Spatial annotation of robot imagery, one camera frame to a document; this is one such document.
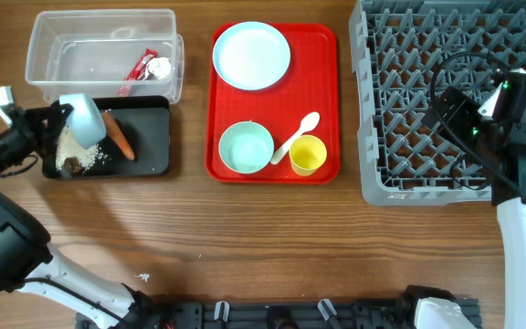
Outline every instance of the red wrapper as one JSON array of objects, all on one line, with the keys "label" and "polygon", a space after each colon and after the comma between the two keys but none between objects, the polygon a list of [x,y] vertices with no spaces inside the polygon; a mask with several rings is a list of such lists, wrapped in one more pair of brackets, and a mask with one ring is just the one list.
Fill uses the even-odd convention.
[{"label": "red wrapper", "polygon": [[[139,60],[137,60],[135,67],[131,70],[131,72],[129,72],[129,75],[127,76],[127,78],[125,78],[125,81],[139,80],[140,77],[143,75],[143,72],[145,72],[145,67],[147,66],[147,63],[149,63],[149,61],[155,57],[157,57],[157,51],[151,50],[151,49],[145,49],[145,53],[143,54],[143,56],[139,58]],[[132,91],[132,85],[125,84],[125,85],[122,85],[117,90],[117,95],[118,96],[129,96],[129,93],[131,91]]]}]

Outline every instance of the wood grain surface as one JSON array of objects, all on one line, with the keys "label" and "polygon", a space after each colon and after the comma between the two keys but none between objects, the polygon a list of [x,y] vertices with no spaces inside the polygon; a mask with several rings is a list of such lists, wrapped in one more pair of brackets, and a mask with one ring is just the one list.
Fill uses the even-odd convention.
[{"label": "wood grain surface", "polygon": [[[0,86],[24,108],[45,105],[24,70],[44,10],[171,8],[184,37],[182,100],[172,107],[174,169],[158,178],[60,183],[39,167],[0,190],[42,221],[87,269],[160,299],[203,302],[395,297],[423,284],[480,299],[486,328],[504,320],[496,209],[371,207],[361,195],[348,18],[354,0],[133,2],[0,0]],[[317,22],[339,42],[342,170],[326,186],[235,186],[204,166],[211,37],[225,22]],[[149,273],[146,283],[136,274]],[[70,328],[74,313],[37,296],[0,293],[0,328]]]}]

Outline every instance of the plastic dish rack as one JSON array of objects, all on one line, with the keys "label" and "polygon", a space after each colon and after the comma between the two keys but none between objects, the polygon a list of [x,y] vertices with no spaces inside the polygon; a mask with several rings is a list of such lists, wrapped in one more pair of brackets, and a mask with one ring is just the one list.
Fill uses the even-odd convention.
[{"label": "plastic dish rack", "polygon": [[[378,206],[488,201],[485,178],[463,152],[421,124],[432,69],[462,51],[526,69],[526,1],[358,1],[349,21],[361,107],[358,147],[363,197]],[[478,103],[493,91],[492,67],[462,58],[442,71],[437,93],[466,90]]]}]

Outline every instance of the white plate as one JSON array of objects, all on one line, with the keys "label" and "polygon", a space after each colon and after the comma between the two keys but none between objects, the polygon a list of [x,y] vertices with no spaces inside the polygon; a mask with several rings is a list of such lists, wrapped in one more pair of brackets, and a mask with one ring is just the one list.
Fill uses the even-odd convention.
[{"label": "white plate", "polygon": [[212,54],[220,78],[241,90],[260,90],[277,82],[288,70],[288,41],[275,28],[259,22],[229,27]]}]

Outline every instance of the white crumb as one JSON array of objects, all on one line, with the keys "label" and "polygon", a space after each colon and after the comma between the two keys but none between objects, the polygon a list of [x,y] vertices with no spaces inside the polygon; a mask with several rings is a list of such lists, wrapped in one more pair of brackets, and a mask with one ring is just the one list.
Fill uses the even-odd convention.
[{"label": "white crumb", "polygon": [[66,159],[75,157],[79,160],[80,165],[86,172],[89,170],[97,160],[107,159],[107,155],[104,154],[98,144],[92,145],[88,149],[82,148],[79,142],[74,138],[72,131],[65,126],[58,137],[58,145],[56,150],[56,169],[62,170],[64,161]]},{"label": "white crumb", "polygon": [[148,281],[150,279],[150,275],[147,273],[142,273],[139,275],[135,275],[135,278],[142,278],[143,281]]}]

